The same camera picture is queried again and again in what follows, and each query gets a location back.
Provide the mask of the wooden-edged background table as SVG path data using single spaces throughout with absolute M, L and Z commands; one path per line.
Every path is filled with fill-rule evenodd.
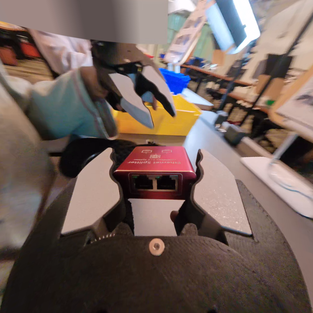
M 203 73 L 205 76 L 209 76 L 209 77 L 212 76 L 212 77 L 214 77 L 213 80 L 216 80 L 217 82 L 220 83 L 220 86 L 222 86 L 222 84 L 223 84 L 225 81 L 228 82 L 228 83 L 230 83 L 230 81 L 232 80 L 231 77 L 224 76 L 224 75 L 220 75 L 220 74 L 217 74 L 216 72 L 213 72 L 213 71 L 207 71 L 207 70 L 205 70 L 205 69 L 203 69 L 203 68 L 200 68 L 200 67 L 194 66 L 194 65 L 186 65 L 186 64 L 183 64 L 183 65 L 181 65 L 181 68 L 192 69 L 192 70 L 195 70 L 195 71 L 197 71 L 197 72 Z M 251 86 L 252 86 L 252 87 L 254 87 L 254 84 L 255 84 L 255 82 L 253 82 L 253 83 L 248 83 L 248 82 L 244 82 L 244 81 L 242 81 L 242 80 L 236 80 L 234 86 L 235 86 L 235 87 L 237 87 L 237 86 L 240 86 L 240 87 L 251 87 Z M 226 89 L 223 89 L 223 88 L 220 88 L 220 89 L 218 90 L 218 92 L 219 92 L 220 94 L 222 94 L 222 95 L 225 93 L 225 91 L 226 91 Z M 247 102 L 247 103 L 249 103 L 249 104 L 252 104 L 252 107 L 249 107 L 249 108 L 247 108 L 247 109 L 252 109 L 252 110 L 256 109 L 256 110 L 260 110 L 260 111 L 262 111 L 262 112 L 264 112 L 264 113 L 266 113 L 266 114 L 268 114 L 268 112 L 269 112 L 269 108 L 267 108 L 267 107 L 265 107 L 265 106 L 257 106 L 257 105 L 254 104 L 253 102 L 247 100 L 245 96 L 240 96 L 239 93 L 230 92 L 227 97 L 231 97 L 231 98 L 233 98 L 233 99 L 235 99 L 235 100 L 237 100 L 237 101 L 239 100 L 239 101 L 244 101 L 244 102 Z

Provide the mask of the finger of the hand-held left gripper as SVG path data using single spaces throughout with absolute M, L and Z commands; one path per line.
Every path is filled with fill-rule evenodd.
M 130 77 L 119 73 L 108 74 L 111 91 L 108 103 L 116 109 L 117 105 L 142 125 L 153 129 L 154 123 L 150 110 L 144 105 L 141 97 L 135 92 L 135 85 Z
M 151 65 L 146 65 L 142 69 L 142 88 L 143 93 L 150 92 L 170 116 L 176 116 L 176 108 L 170 89 L 162 75 Z

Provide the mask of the black quilted wrist rest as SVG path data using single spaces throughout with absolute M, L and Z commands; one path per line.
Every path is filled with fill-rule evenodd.
M 136 146 L 136 143 L 127 140 L 76 139 L 63 151 L 59 171 L 68 178 L 75 178 L 90 161 L 108 148 L 114 150 L 114 170 L 116 170 Z

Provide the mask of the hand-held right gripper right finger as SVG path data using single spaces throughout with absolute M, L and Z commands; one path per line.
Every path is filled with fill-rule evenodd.
M 199 236 L 215 240 L 226 240 L 226 232 L 253 236 L 234 175 L 203 149 L 197 153 L 196 182 L 175 219 L 177 235 L 187 224 L 195 225 Z

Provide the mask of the yellow plastic bin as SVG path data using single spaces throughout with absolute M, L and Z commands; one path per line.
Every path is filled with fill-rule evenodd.
M 195 104 L 188 102 L 182 94 L 174 95 L 173 100 L 176 107 L 176 117 L 171 117 L 159 102 L 157 103 L 157 110 L 153 110 L 148 102 L 145 103 L 151 112 L 154 129 L 149 129 L 137 122 L 128 113 L 111 109 L 119 133 L 187 136 L 201 115 L 201 111 Z

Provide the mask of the cardboard box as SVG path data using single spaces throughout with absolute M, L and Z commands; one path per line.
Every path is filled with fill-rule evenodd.
M 258 81 L 254 84 L 254 92 L 258 96 L 266 83 L 269 80 L 269 75 L 262 74 L 258 77 Z M 274 78 L 271 80 L 263 94 L 261 95 L 257 106 L 265 106 L 268 101 L 277 101 L 286 91 L 288 85 L 283 78 Z

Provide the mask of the black tripod stand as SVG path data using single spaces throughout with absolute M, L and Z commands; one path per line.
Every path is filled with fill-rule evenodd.
M 241 72 L 241 69 L 242 67 L 244 67 L 250 60 L 250 54 L 253 53 L 251 52 L 252 49 L 257 45 L 257 39 L 251 41 L 247 47 L 244 49 L 244 53 L 242 55 L 242 58 L 240 60 L 240 63 L 239 63 L 239 66 L 237 68 L 237 71 L 235 72 L 235 75 L 233 77 L 233 79 L 230 81 L 230 83 L 228 84 L 228 87 L 225 91 L 225 93 L 223 94 L 222 98 L 221 98 L 221 102 L 220 102 L 220 105 L 217 109 L 217 112 L 218 111 L 223 111 L 224 107 L 225 107 L 225 104 L 226 104 L 226 99 L 227 99 L 227 96 L 228 94 L 233 90 L 233 87 L 234 87 L 234 84 L 235 84 L 235 81 L 238 79 L 238 76 L 240 75 L 240 72 Z

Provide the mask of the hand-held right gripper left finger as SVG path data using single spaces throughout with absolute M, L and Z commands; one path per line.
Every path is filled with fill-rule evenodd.
M 78 174 L 61 234 L 66 236 L 91 231 L 95 236 L 115 233 L 122 223 L 123 231 L 134 236 L 131 208 L 123 197 L 120 184 L 112 175 L 115 152 L 107 148 Z

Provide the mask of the person's left hand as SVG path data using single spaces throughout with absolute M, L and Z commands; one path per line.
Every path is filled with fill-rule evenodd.
M 115 91 L 113 82 L 108 75 L 98 72 L 94 66 L 82 66 L 78 68 L 78 71 L 93 103 L 98 105 L 104 103 L 108 95 Z

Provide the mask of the blue plastic bin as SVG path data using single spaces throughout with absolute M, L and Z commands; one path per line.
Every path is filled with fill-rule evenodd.
M 164 77 L 170 91 L 174 95 L 181 94 L 182 91 L 187 88 L 190 77 L 182 73 L 175 73 L 174 71 L 169 71 L 165 68 L 159 68 L 162 76 Z

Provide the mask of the printed instruction sheet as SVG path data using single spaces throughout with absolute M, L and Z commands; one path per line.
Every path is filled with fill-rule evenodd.
M 276 113 L 282 117 L 284 126 L 299 135 L 313 139 L 313 85 L 308 81 L 290 97 Z

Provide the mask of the studio light panel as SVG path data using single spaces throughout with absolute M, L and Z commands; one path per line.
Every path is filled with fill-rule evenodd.
M 205 16 L 218 47 L 226 54 L 237 54 L 260 37 L 248 0 L 207 1 Z

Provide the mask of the red ethernet splitter box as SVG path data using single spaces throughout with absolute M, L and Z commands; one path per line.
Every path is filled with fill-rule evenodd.
M 113 176 L 128 199 L 186 200 L 197 180 L 182 146 L 137 146 Z

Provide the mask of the black power adapter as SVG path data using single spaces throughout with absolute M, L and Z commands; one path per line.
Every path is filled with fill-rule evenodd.
M 248 136 L 248 133 L 234 124 L 229 124 L 224 133 L 224 139 L 233 147 L 237 146 L 246 136 Z

